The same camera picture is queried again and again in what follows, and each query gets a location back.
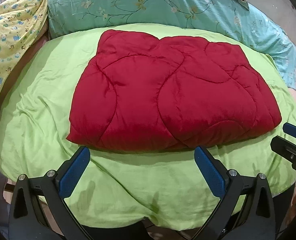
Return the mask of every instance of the silver bolt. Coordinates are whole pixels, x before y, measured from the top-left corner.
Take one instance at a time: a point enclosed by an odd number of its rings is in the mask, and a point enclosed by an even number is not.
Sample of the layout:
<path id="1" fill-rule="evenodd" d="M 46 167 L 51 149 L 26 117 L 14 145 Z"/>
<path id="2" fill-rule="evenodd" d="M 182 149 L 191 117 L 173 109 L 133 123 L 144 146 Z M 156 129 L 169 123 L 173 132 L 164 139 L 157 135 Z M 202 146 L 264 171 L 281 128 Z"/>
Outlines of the silver bolt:
<path id="1" fill-rule="evenodd" d="M 266 175 L 265 175 L 264 173 L 259 173 L 259 177 L 260 177 L 261 179 L 266 179 Z"/>
<path id="2" fill-rule="evenodd" d="M 19 180 L 24 180 L 26 178 L 26 176 L 24 175 L 24 174 L 21 174 L 20 176 L 19 176 Z"/>
<path id="3" fill-rule="evenodd" d="M 230 170 L 230 171 L 229 171 L 229 174 L 230 174 L 231 176 L 235 177 L 235 176 L 237 176 L 237 171 L 235 171 L 235 170 Z"/>
<path id="4" fill-rule="evenodd" d="M 53 177 L 53 176 L 55 175 L 55 173 L 56 173 L 56 172 L 55 172 L 54 170 L 48 171 L 48 172 L 47 172 L 47 176 L 48 176 L 48 177 Z"/>

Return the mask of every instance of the wrinkled green fabric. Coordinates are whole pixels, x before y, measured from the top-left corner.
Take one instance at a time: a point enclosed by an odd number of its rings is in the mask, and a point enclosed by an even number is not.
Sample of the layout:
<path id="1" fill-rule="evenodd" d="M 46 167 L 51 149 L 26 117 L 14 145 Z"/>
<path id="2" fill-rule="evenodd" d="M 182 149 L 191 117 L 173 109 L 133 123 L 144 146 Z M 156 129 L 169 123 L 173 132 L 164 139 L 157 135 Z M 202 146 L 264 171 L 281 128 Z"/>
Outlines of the wrinkled green fabric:
<path id="1" fill-rule="evenodd" d="M 283 123 L 296 125 L 296 103 L 273 61 L 218 33 L 157 24 L 98 28 L 47 42 L 24 68 L 3 104 L 3 174 L 12 180 L 22 173 L 42 176 L 57 169 L 78 149 L 78 145 L 66 140 L 73 92 L 88 61 L 96 54 L 100 35 L 111 28 L 142 31 L 158 38 L 190 35 L 239 44 L 272 89 L 283 120 L 263 136 L 209 150 L 228 169 L 234 168 L 242 175 L 265 173 L 273 195 L 295 182 L 296 172 L 290 163 L 270 150 L 274 136 L 285 137 Z M 286 138 L 296 143 L 296 139 Z M 66 202 L 79 222 L 91 227 L 122 227 L 148 217 L 158 226 L 182 230 L 201 226 L 218 198 L 212 195 L 198 170 L 193 151 L 121 154 L 92 150 L 91 162 Z"/>

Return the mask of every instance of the tiled floor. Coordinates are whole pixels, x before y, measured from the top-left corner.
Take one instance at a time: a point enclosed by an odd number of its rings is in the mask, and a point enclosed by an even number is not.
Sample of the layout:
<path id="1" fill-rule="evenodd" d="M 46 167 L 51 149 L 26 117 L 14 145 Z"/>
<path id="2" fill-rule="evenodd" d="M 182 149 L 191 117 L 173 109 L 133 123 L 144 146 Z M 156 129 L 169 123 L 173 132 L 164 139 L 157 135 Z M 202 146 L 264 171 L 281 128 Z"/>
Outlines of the tiled floor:
<path id="1" fill-rule="evenodd" d="M 293 8 L 289 0 L 249 0 L 249 2 L 263 11 L 274 22 L 279 24 L 296 45 L 296 10 Z M 49 208 L 46 205 L 43 205 L 43 208 L 48 219 L 50 220 L 53 230 L 60 232 L 58 226 L 54 222 Z M 178 232 L 167 228 L 156 227 L 148 220 L 145 220 L 144 224 L 150 236 L 155 240 L 190 239 L 197 231 L 196 229 L 182 231 L 180 232 L 180 234 L 184 236 L 182 237 Z"/>

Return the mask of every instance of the red comforter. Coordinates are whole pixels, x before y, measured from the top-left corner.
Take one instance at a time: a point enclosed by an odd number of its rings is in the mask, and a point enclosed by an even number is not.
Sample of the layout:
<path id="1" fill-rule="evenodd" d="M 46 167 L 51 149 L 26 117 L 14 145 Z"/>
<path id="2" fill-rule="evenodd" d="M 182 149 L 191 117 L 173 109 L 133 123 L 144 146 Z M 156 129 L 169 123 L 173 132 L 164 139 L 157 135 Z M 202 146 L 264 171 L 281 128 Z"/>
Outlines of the red comforter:
<path id="1" fill-rule="evenodd" d="M 113 150 L 207 147 L 271 131 L 281 115 L 238 45 L 108 30 L 75 89 L 71 142 Z"/>

